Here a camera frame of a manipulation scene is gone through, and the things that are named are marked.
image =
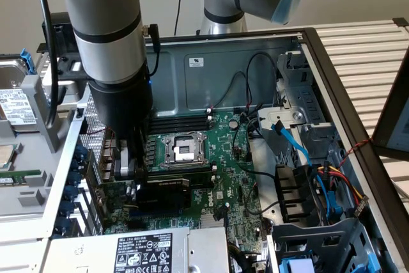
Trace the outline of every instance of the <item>blue cable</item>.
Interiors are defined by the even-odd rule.
[[[275,125],[271,125],[271,129],[272,130],[276,130],[275,129]],[[284,127],[282,127],[280,129],[280,134],[282,134],[290,143],[291,145],[293,145],[297,150],[299,150],[300,152],[302,152],[305,156],[305,158],[307,159],[307,163],[309,166],[312,166],[311,161],[309,160],[309,154],[308,151],[302,147],[300,144],[297,143],[297,141],[293,138],[293,136],[287,131],[287,129],[285,129]],[[317,174],[316,176],[317,181],[320,183],[322,191],[324,193],[325,196],[325,201],[327,202],[327,218],[330,215],[330,200],[328,198],[328,193],[327,190],[325,189],[324,183],[322,182],[321,177]]]

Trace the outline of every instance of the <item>capacitor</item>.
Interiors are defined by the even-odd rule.
[[[129,196],[131,192],[131,187],[130,185],[127,187],[126,195]]]
[[[236,121],[236,120],[230,120],[229,121],[229,128],[230,128],[230,130],[237,130],[237,128],[238,128],[238,121]]]
[[[256,239],[258,239],[258,237],[260,237],[260,229],[258,227],[256,227],[254,229],[254,234],[256,235]]]

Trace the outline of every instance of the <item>motherboard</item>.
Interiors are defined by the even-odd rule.
[[[148,171],[150,174],[160,176],[165,170],[184,170],[183,145],[192,139],[202,137],[203,160],[197,162],[197,169],[211,169],[210,186],[196,182],[191,190],[190,208],[180,210],[177,214],[163,215],[141,215],[132,205],[127,205],[121,197],[127,188],[128,182],[104,183],[103,188],[107,196],[108,208],[111,211],[108,221],[105,224],[105,234],[125,233],[138,230],[159,230],[164,228],[189,227],[191,229],[208,228],[214,226],[227,226],[228,240],[238,246],[243,251],[261,252],[262,240],[265,234],[261,227],[261,218],[258,215],[251,215],[244,207],[243,198],[247,197],[249,191],[256,185],[254,175],[243,171],[237,163],[237,156],[233,155],[233,138],[236,129],[239,129],[235,139],[235,149],[240,157],[240,164],[246,169],[252,169],[251,159],[248,158],[248,137],[244,125],[242,127],[231,124],[232,120],[238,123],[238,114],[233,112],[219,112],[213,115],[212,126],[207,131],[188,132],[179,134],[154,134],[148,139]],[[171,161],[166,165],[168,145],[172,140],[175,144],[180,142],[180,146],[173,146],[173,150],[178,150],[181,155],[180,164],[178,161]],[[251,210],[259,210],[260,204],[257,196],[253,195],[247,200],[247,206]],[[213,215],[221,207],[228,208],[228,221],[223,219],[216,221]]]

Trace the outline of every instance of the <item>label sticker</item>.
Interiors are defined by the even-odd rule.
[[[205,65],[203,58],[190,58],[189,59],[189,67],[203,67],[203,65]]]
[[[36,123],[27,96],[21,89],[0,90],[0,105],[11,125]]]
[[[171,273],[172,233],[118,239],[114,273]]]

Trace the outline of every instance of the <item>robotic arm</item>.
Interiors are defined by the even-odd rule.
[[[245,31],[244,12],[286,23],[298,2],[204,0],[201,33]],[[100,120],[128,148],[134,169],[128,176],[138,178],[134,174],[144,169],[143,120],[153,103],[139,0],[66,0],[66,5],[83,67],[93,79],[89,86]]]

